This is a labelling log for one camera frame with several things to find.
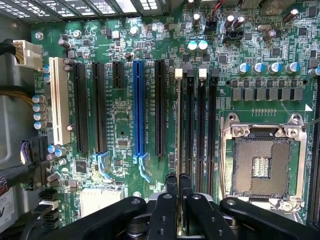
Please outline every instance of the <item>sticker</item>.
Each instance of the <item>sticker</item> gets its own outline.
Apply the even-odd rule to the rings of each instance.
[[[0,196],[0,226],[11,220],[15,212],[12,189]]]

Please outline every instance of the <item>white pci slot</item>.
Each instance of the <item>white pci slot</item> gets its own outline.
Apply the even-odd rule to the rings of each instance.
[[[69,122],[68,77],[64,71],[63,59],[49,57],[51,109],[53,142],[64,145],[71,142],[70,132],[67,130]]]

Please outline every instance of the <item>black pcie slot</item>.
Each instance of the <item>black pcie slot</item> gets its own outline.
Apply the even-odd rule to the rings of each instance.
[[[317,78],[317,96],[315,105],[315,118],[320,117],[320,77]],[[320,230],[320,122],[314,125],[312,148],[311,177],[309,187],[309,206],[307,221]]]
[[[112,86],[115,89],[125,88],[125,68],[121,61],[112,63]]]
[[[185,173],[192,175],[194,149],[194,80],[195,71],[188,69],[186,74],[186,143],[185,143]]]
[[[102,154],[107,151],[106,85],[105,66],[103,63],[94,62],[92,64],[92,82],[95,152]]]
[[[206,107],[206,81],[199,79],[198,81],[198,97],[197,97],[197,146],[196,146],[196,161],[197,161],[197,189],[198,193],[202,192],[203,186],[203,164],[205,154],[205,107]]]
[[[76,149],[79,153],[89,150],[86,68],[82,63],[73,65],[73,88],[76,128]]]
[[[166,153],[166,63],[165,60],[154,61],[155,83],[155,154]]]
[[[215,164],[215,137],[216,137],[216,99],[217,99],[217,85],[219,79],[219,69],[211,70],[211,78],[209,82],[209,113],[208,113],[208,140],[207,140],[207,194],[213,194],[213,180],[214,180],[214,164]]]

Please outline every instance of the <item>black cable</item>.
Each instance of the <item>black cable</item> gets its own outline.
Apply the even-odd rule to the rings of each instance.
[[[32,230],[37,224],[37,219],[39,217],[42,217],[43,215],[47,214],[52,210],[52,205],[48,204],[41,204],[38,205],[33,211],[32,211],[32,218],[28,221],[28,224],[24,227],[24,230],[21,234],[20,240],[28,240]]]

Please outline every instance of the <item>motherboard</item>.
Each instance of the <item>motherboard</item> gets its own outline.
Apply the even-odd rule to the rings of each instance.
[[[217,3],[32,26],[44,63],[34,127],[48,139],[61,226],[128,196],[147,201],[168,173],[189,174],[217,203],[234,196],[306,223],[320,2],[204,2]]]

